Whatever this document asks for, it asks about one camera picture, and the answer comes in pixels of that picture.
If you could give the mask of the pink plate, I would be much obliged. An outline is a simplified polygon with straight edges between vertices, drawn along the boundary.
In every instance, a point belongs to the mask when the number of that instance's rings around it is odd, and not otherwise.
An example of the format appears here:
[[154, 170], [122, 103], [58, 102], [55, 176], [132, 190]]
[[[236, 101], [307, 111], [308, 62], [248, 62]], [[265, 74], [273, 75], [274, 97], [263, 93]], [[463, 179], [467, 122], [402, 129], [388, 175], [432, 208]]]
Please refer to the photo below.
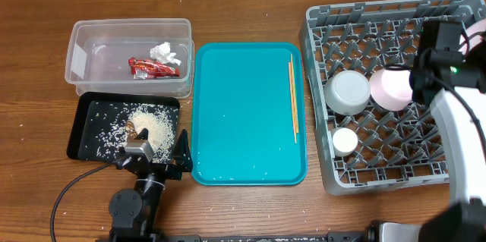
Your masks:
[[480, 20], [466, 29], [466, 35], [469, 39], [469, 46], [467, 46], [466, 40], [463, 36], [460, 37], [460, 48], [459, 51], [462, 54], [466, 54], [468, 51], [473, 49], [477, 44], [482, 41], [481, 34], [485, 31], [486, 19]]

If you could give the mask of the red snack wrapper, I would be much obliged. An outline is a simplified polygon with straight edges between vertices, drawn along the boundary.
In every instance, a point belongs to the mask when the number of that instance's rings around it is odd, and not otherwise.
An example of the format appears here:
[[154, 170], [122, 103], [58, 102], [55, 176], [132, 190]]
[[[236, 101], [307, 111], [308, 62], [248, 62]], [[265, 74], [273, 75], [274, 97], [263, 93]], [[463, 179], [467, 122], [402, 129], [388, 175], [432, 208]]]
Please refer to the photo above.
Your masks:
[[128, 59], [131, 74], [136, 80], [157, 79], [161, 77], [179, 77], [179, 69], [161, 64], [151, 59]]

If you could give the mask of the white tissue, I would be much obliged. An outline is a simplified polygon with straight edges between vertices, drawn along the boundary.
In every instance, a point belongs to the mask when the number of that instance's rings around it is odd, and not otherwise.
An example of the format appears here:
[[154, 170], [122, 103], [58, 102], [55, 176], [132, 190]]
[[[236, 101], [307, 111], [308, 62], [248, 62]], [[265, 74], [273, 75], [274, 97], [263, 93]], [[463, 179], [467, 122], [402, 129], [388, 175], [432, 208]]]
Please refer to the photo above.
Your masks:
[[181, 61], [175, 56], [176, 53], [171, 50], [171, 44], [169, 42], [164, 42], [150, 50], [150, 58], [160, 64], [176, 64], [180, 66]]

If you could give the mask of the pink small bowl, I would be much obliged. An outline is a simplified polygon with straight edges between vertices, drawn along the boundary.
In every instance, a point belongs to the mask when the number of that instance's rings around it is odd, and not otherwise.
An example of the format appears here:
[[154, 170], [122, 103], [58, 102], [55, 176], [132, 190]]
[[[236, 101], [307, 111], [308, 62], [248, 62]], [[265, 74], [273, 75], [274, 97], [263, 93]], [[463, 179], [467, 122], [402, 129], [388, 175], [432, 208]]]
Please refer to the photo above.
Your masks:
[[371, 98], [386, 110], [403, 110], [412, 101], [409, 77], [410, 71], [382, 69], [374, 72], [369, 80]]

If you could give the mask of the grey bowl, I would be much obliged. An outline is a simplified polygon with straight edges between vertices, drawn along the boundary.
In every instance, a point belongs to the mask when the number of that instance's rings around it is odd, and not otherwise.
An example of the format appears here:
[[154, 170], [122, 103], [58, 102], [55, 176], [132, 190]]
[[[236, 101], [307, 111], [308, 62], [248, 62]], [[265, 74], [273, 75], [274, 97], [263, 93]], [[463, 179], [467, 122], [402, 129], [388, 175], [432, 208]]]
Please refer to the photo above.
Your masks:
[[340, 115], [356, 115], [363, 112], [371, 97], [368, 79], [357, 71], [341, 71], [324, 85], [327, 106]]

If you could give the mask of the wooden chopstick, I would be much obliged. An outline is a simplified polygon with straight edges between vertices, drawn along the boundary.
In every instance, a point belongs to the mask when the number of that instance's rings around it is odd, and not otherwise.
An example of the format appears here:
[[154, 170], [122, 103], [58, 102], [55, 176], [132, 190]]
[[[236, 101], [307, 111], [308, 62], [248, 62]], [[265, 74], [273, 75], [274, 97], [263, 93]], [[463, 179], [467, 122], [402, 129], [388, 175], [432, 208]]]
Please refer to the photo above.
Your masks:
[[290, 92], [290, 100], [291, 100], [291, 112], [292, 112], [292, 129], [293, 129], [293, 137], [294, 143], [297, 144], [297, 119], [295, 113], [295, 99], [294, 99], [294, 83], [293, 83], [293, 76], [292, 76], [292, 61], [288, 63], [288, 72], [289, 72], [289, 92]]
[[293, 76], [293, 83], [294, 83], [294, 99], [295, 99], [295, 115], [297, 119], [297, 135], [299, 133], [299, 127], [298, 127], [298, 106], [297, 106], [297, 97], [296, 97], [296, 88], [295, 88], [295, 71], [294, 71], [294, 61], [293, 61], [293, 54], [290, 54], [290, 61], [292, 61], [292, 76]]

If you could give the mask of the white cup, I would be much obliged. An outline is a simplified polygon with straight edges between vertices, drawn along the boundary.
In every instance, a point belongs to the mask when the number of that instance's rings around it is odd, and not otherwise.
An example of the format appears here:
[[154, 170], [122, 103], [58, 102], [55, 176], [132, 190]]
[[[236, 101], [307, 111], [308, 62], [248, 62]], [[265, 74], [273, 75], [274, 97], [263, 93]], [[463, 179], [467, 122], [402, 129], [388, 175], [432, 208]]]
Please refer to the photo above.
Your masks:
[[335, 156], [350, 155], [358, 145], [357, 134], [348, 128], [339, 127], [331, 131], [331, 140]]

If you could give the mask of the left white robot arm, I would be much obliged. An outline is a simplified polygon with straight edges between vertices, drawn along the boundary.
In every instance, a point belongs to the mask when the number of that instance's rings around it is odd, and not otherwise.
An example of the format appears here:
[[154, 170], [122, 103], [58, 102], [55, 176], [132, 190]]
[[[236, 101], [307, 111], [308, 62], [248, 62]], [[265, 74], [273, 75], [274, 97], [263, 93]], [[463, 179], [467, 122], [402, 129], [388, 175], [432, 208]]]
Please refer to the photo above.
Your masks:
[[132, 189], [116, 192], [109, 202], [112, 227], [109, 241], [163, 241], [163, 235], [154, 228], [159, 202], [167, 180], [180, 180], [182, 174], [191, 172], [193, 161], [189, 149], [188, 132], [183, 130], [171, 152], [172, 161], [153, 164], [154, 151], [148, 141], [149, 131], [144, 128], [126, 146], [119, 149], [118, 158], [90, 170], [68, 183], [58, 195], [49, 221], [51, 240], [55, 241], [55, 215], [67, 191], [81, 179], [114, 165], [137, 176]]

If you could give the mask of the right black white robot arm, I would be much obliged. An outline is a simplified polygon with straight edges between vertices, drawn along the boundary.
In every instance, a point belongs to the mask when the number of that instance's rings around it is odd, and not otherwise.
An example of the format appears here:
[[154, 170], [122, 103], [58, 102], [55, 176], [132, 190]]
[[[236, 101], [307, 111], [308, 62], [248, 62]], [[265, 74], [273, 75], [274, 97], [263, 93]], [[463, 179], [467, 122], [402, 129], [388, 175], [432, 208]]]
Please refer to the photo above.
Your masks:
[[410, 67], [412, 99], [438, 126], [450, 175], [451, 206], [423, 225], [384, 222], [378, 241], [485, 239], [485, 33], [423, 30]]

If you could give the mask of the grey dishwasher rack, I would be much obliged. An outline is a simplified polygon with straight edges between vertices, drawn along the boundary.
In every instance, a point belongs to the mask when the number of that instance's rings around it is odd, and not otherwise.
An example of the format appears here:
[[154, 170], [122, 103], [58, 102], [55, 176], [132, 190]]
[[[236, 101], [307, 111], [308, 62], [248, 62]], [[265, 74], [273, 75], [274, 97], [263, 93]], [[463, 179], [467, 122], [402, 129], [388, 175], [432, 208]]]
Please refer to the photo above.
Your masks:
[[[484, 16], [484, 0], [388, 0], [307, 10], [299, 39], [328, 193], [397, 190], [449, 180], [439, 130], [427, 107], [410, 103], [391, 112], [369, 102], [363, 112], [339, 115], [327, 107], [323, 89], [341, 71], [370, 77], [386, 64], [411, 65], [426, 20], [454, 20], [470, 27]], [[339, 127], [358, 136], [348, 156], [333, 151], [331, 131]]]

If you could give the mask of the brown food scrap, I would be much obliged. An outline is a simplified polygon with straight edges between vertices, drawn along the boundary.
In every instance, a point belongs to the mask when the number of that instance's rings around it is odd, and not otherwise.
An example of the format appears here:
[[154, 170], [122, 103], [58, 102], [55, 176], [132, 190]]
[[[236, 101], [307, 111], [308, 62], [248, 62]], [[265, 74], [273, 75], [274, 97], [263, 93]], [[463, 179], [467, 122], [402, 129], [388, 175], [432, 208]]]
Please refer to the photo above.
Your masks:
[[138, 132], [136, 131], [134, 124], [131, 121], [126, 122], [125, 132], [127, 134], [128, 140], [134, 140], [138, 135]]

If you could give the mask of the spilled rice pile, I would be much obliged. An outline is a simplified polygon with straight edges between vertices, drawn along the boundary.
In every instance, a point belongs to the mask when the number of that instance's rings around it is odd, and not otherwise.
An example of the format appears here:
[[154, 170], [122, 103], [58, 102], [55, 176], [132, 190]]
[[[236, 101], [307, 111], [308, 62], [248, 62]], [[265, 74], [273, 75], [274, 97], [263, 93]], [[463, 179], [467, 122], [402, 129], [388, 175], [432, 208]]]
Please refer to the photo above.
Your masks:
[[148, 141], [154, 151], [153, 163], [166, 163], [175, 145], [178, 108], [135, 102], [95, 101], [90, 103], [79, 158], [110, 162], [127, 145], [125, 132], [131, 121], [138, 133], [146, 128]]

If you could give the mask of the black plastic tray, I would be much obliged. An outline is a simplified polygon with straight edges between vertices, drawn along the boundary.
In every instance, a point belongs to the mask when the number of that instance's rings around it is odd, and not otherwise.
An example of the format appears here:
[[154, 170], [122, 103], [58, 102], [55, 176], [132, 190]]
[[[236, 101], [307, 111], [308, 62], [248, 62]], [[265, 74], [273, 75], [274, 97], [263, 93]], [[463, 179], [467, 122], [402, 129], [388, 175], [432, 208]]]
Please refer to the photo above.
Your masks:
[[152, 163], [167, 163], [175, 147], [179, 109], [179, 101], [170, 97], [85, 93], [78, 103], [67, 155], [111, 162], [146, 128], [154, 151]]

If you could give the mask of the teal plastic serving tray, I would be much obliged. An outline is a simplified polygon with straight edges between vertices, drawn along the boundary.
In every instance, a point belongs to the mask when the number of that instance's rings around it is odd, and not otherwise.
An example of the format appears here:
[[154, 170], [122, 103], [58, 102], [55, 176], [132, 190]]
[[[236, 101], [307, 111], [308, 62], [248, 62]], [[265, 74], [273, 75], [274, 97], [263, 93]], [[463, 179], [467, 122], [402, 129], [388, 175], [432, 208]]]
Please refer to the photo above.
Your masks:
[[[298, 106], [294, 143], [288, 63]], [[201, 46], [194, 71], [192, 176], [206, 186], [292, 186], [308, 172], [300, 51], [288, 42]]]

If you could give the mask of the clear plastic bin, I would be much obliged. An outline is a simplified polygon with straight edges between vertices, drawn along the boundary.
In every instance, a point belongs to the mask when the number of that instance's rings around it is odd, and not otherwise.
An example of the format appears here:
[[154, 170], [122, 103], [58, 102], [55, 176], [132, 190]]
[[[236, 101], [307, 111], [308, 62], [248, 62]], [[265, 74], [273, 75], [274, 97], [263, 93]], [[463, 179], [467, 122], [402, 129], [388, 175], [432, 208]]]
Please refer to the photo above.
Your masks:
[[[150, 50], [164, 42], [181, 65], [179, 77], [136, 80], [128, 59], [151, 59]], [[190, 96], [194, 82], [194, 42], [185, 18], [131, 18], [78, 21], [68, 44], [65, 80], [86, 92]]]

